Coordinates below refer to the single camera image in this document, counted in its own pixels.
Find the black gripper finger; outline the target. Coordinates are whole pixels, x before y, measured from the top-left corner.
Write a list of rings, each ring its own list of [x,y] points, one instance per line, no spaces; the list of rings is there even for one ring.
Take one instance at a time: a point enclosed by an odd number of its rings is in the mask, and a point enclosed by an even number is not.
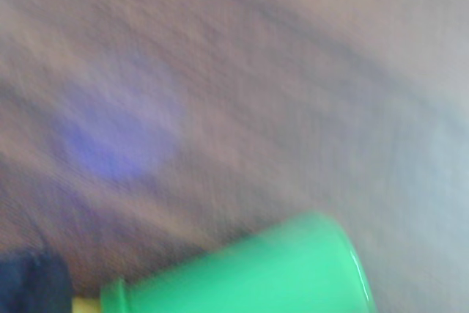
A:
[[[72,311],[73,286],[66,262],[50,251],[20,250],[1,255],[1,311]]]

